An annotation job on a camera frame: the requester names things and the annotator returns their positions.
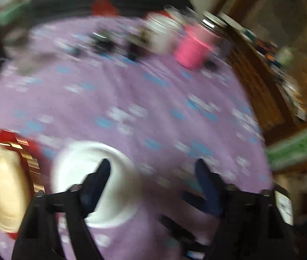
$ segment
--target purple tablecloth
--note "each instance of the purple tablecloth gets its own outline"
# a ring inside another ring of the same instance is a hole
[[[140,20],[78,18],[31,31],[32,48],[58,52],[54,41],[82,43],[97,24],[111,29]],[[203,157],[226,182],[259,192],[271,186],[260,130],[232,68],[218,61],[216,73],[190,71],[172,56],[151,55],[131,62],[120,55],[63,53],[31,76],[18,76],[7,62],[0,72],[0,128],[41,143],[52,161],[74,140],[99,141],[122,151],[140,172],[139,210],[111,229],[90,228],[104,258],[179,259],[180,247],[157,221],[166,214],[202,243],[210,243],[217,219],[180,199],[180,191],[199,192],[193,162]],[[49,182],[51,165],[41,165]],[[68,259],[74,259],[65,219],[59,232]],[[14,241],[0,232],[0,255],[11,258]]]

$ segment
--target floral tablecloth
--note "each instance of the floral tablecloth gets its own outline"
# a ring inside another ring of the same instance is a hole
[[[18,76],[15,63],[0,71],[0,128],[41,144],[50,163],[41,165],[49,183],[53,160],[75,140],[99,141],[123,152],[142,181],[142,201],[126,223],[90,228],[107,259],[179,259],[180,247],[157,221],[166,214],[210,243],[217,219],[180,199],[180,191],[199,192],[193,163],[202,157],[226,182],[259,192],[271,187],[264,143],[251,106],[232,68],[221,60],[215,73],[190,71],[172,56],[151,55],[132,62],[120,55],[58,51],[56,38],[83,43],[101,24],[109,29],[135,27],[139,19],[73,18],[31,31],[31,48],[58,57],[30,76]],[[74,259],[59,220],[66,257]],[[0,232],[0,255],[11,258],[14,241]]]

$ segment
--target green object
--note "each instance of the green object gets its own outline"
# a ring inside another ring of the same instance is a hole
[[[26,11],[26,2],[17,2],[0,11],[0,26],[7,26],[19,19]]]
[[[307,161],[307,129],[267,147],[265,152],[273,171]]]

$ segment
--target white plate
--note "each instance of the white plate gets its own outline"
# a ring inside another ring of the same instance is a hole
[[[79,141],[70,144],[56,158],[52,171],[52,189],[63,192],[80,184],[108,159],[111,173],[93,213],[85,219],[93,228],[110,228],[130,219],[138,209],[141,186],[133,163],[119,150],[100,142]]]

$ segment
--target white jar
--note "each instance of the white jar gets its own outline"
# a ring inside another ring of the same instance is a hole
[[[149,49],[155,54],[170,53],[174,47],[176,33],[182,26],[171,18],[151,13],[146,21]]]

